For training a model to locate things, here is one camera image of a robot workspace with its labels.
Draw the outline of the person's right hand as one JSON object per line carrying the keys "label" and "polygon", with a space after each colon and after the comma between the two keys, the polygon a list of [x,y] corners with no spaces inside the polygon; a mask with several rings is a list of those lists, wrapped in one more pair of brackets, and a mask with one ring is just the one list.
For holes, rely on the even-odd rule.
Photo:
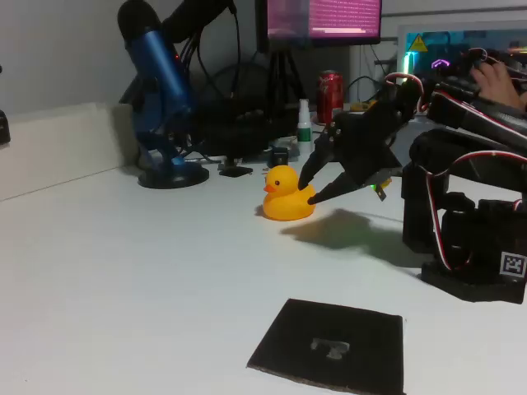
{"label": "person's right hand", "polygon": [[526,93],[519,94],[513,85],[503,63],[481,63],[470,71],[479,88],[479,96],[506,105],[519,111],[526,111]]}

